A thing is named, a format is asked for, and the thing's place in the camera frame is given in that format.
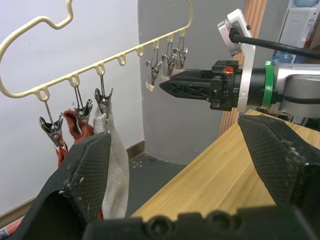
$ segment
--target white wall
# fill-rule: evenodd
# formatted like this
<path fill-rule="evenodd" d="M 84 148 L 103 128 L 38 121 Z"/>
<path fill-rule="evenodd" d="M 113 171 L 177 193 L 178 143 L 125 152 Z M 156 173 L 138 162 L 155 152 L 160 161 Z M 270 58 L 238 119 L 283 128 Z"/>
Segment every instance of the white wall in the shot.
<path fill-rule="evenodd" d="M 138 44 L 137 0 L 74 0 L 73 21 L 61 30 L 45 23 L 19 37 L 1 63 L 1 79 L 12 92 L 48 82 Z M 37 16 L 56 23 L 67 16 L 63 0 L 1 0 L 0 42 Z M 105 65 L 106 91 L 113 91 L 115 126 L 129 147 L 144 139 L 139 58 L 134 52 L 127 64 Z M 95 70 L 80 75 L 83 101 L 91 98 L 100 78 Z M 49 88 L 48 101 L 54 120 L 75 101 L 74 89 L 65 81 Z M 49 121 L 44 103 L 36 96 L 12 99 L 0 93 L 0 215 L 36 196 L 57 169 L 53 143 L 39 126 Z M 63 136 L 70 148 L 73 139 L 66 122 Z"/>

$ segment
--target screw hole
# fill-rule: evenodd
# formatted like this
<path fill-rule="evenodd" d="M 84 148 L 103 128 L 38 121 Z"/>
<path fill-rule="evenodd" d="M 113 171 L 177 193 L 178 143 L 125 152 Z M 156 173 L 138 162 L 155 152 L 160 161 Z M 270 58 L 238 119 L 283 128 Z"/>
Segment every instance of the screw hole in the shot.
<path fill-rule="evenodd" d="M 150 237 L 168 237 L 173 231 L 173 223 L 164 216 L 156 216 L 152 218 L 146 226 L 146 230 Z"/>

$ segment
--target gray towel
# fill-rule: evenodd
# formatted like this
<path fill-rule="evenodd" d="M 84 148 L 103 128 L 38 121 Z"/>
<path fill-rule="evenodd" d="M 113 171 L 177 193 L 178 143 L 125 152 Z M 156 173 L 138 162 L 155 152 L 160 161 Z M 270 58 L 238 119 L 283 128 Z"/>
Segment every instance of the gray towel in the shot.
<path fill-rule="evenodd" d="M 107 119 L 107 115 L 101 115 L 97 108 L 93 127 L 94 134 L 104 131 L 110 131 L 111 134 L 108 179 L 101 208 L 103 219 L 124 218 L 129 195 L 129 158 L 115 129 L 112 110 Z"/>

